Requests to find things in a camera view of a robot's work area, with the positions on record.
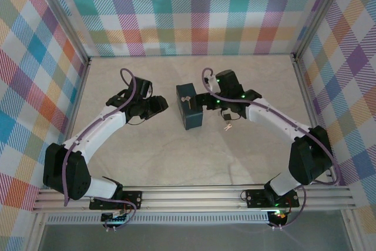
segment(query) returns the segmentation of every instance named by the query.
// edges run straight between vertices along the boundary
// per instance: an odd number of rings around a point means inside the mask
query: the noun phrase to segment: white floor
[[[218,111],[205,111],[203,126],[185,131],[175,86],[193,82],[197,93],[204,92],[200,77],[207,66],[214,72],[234,70],[245,90],[254,89],[277,109],[309,124],[287,55],[94,58],[74,133],[125,88],[119,75],[123,67],[152,81],[154,94],[163,95],[169,108],[112,135],[89,163],[92,176],[114,178],[125,186],[222,185],[265,183],[285,170],[290,146],[260,125],[240,119],[225,131]]]

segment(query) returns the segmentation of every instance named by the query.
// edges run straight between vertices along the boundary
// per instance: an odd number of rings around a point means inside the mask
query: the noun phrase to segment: dark blue box
[[[189,108],[189,99],[196,95],[193,83],[176,86],[177,105],[183,119],[186,130],[202,126],[202,111],[194,111]]]

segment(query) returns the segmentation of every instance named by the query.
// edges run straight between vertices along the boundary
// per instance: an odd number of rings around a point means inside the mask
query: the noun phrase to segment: metal bracket
[[[137,210],[141,208],[142,191],[123,191],[120,200],[132,202]],[[107,202],[99,199],[92,199],[89,204],[90,210],[122,210],[132,209],[132,206],[124,203]]]
[[[247,208],[270,208],[270,201],[267,199],[264,189],[246,190],[246,202]],[[298,194],[293,190],[288,192],[287,194],[276,200],[275,207],[299,207]]]

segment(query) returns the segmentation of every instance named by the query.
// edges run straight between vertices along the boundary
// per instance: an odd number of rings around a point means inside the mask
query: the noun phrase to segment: colorful checkered backdrop
[[[60,1],[93,56],[290,53],[315,9],[314,0]]]
[[[376,250],[376,0],[335,0],[300,63]]]
[[[45,0],[0,0],[0,250],[19,250],[83,63]]]

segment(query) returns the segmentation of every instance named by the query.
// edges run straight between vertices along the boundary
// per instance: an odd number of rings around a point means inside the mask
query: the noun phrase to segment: purple cable
[[[134,216],[136,214],[137,207],[132,202],[125,201],[125,200],[107,199],[107,198],[102,198],[102,197],[95,197],[95,199],[98,199],[98,200],[101,200],[101,201],[107,201],[107,202],[124,203],[124,204],[128,204],[128,205],[132,206],[133,213],[132,213],[131,217],[125,223],[122,223],[120,226],[118,226],[116,229],[122,229],[123,227],[125,227],[134,218]]]
[[[210,93],[212,96],[214,96],[215,98],[219,99],[219,100],[223,100],[223,101],[227,101],[227,102],[235,102],[235,103],[249,103],[251,105],[255,105],[255,106],[258,106],[260,108],[263,108],[263,109],[266,109],[268,110],[269,112],[275,114],[276,116],[278,116],[280,119],[282,119],[283,121],[285,121],[285,123],[289,124],[290,126],[293,126],[294,128],[296,128],[296,130],[300,131],[301,133],[307,135],[311,140],[313,140],[324,152],[325,154],[328,155],[328,157],[330,158],[330,161],[332,161],[332,164],[334,166],[334,170],[335,170],[335,174],[336,174],[336,180],[333,181],[333,182],[321,182],[319,180],[315,180],[315,183],[319,183],[321,185],[337,185],[339,182],[340,182],[340,176],[341,176],[341,172],[340,172],[340,167],[338,165],[338,162],[336,159],[334,159],[333,155],[330,153],[330,151],[317,139],[315,138],[313,135],[311,135],[309,132],[307,132],[306,130],[304,129],[301,129],[300,127],[297,127],[297,125],[292,122],[291,120],[287,119],[285,116],[283,116],[281,113],[275,111],[274,109],[272,108],[269,108],[268,106],[266,105],[263,105],[261,103],[258,103],[258,102],[255,102],[255,101],[250,101],[250,100],[241,100],[241,99],[228,99],[228,98],[224,98],[224,97],[221,97],[219,95],[216,95],[213,91],[210,90],[210,88],[206,85],[205,83],[205,72],[206,71],[210,71],[210,75],[213,75],[214,72],[212,70],[212,68],[205,68],[203,69],[202,71],[202,82],[203,82],[203,85],[204,87],[206,88],[206,90],[208,91],[208,93]]]
[[[63,192],[64,192],[64,207],[66,207],[66,205],[68,205],[68,202],[69,202],[69,197],[68,197],[68,186],[66,184],[66,165],[68,164],[68,158],[69,158],[69,155],[71,154],[71,152],[73,151],[73,149],[75,148],[75,146],[82,140],[82,138],[90,131],[92,130],[99,122],[101,121],[104,121],[105,119],[107,119],[109,116],[113,115],[114,113],[116,113],[117,111],[119,111],[120,109],[122,109],[123,107],[125,107],[134,97],[135,93],[136,93],[136,78],[135,76],[132,74],[132,72],[126,68],[122,68],[120,69],[120,75],[123,79],[123,81],[125,82],[125,79],[123,77],[123,71],[127,71],[131,77],[132,77],[132,81],[133,81],[133,89],[132,89],[132,93],[130,95],[130,97],[127,99],[126,102],[124,102],[123,104],[121,104],[118,108],[116,108],[114,111],[106,114],[105,116],[103,116],[102,118],[99,118],[98,120],[95,120],[92,124],[90,124],[76,139],[76,141],[74,141],[74,143],[72,143],[72,145],[69,147],[65,157],[64,157],[64,161],[63,161],[63,168],[62,168],[62,182],[63,182]]]

